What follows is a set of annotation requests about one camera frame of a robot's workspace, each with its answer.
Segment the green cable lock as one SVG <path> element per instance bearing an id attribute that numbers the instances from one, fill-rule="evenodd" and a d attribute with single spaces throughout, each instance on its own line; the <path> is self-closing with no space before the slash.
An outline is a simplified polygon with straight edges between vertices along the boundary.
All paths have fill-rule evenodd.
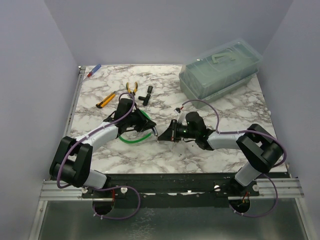
<path id="1" fill-rule="evenodd" d="M 124 119 L 124 124 L 121 126 L 122 129 L 120 130 L 120 134 L 118 135 L 118 139 L 126 144 L 137 144 L 140 143 L 152 135 L 158 136 L 158 132 L 156 127 L 153 129 L 146 130 L 144 132 L 137 132 L 136 131 L 136 123 L 138 122 L 138 114 L 137 111 L 143 111 L 139 108 L 136 108 L 127 118 Z M 127 132 L 137 132 L 135 138 L 124 138 L 122 134 Z"/>

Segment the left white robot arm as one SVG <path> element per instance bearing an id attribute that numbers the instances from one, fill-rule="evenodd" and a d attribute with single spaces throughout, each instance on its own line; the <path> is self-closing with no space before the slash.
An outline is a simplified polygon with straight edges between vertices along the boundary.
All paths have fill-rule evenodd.
<path id="1" fill-rule="evenodd" d="M 134 100 L 122 98 L 117 109 L 98 127 L 77 138 L 65 136 L 61 139 L 49 174 L 57 180 L 60 189 L 68 186 L 90 187 L 99 197 L 107 197 L 111 185 L 105 174 L 91 169 L 93 153 L 126 132 L 152 130 L 156 135 L 156 125 Z"/>

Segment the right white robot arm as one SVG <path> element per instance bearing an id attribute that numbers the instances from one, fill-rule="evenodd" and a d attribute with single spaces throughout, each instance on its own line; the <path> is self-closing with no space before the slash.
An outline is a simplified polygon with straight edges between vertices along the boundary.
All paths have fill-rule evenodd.
<path id="1" fill-rule="evenodd" d="M 187 113 L 185 120 L 186 125 L 176 119 L 171 120 L 169 127 L 157 140 L 177 143 L 182 139 L 189 139 L 202 150 L 242 151 L 247 163 L 230 183 L 230 191 L 236 196 L 247 192 L 248 185 L 261 174 L 268 173 L 285 153 L 277 139 L 259 124 L 252 124 L 243 131 L 225 133 L 207 127 L 203 118 L 195 111 Z"/>

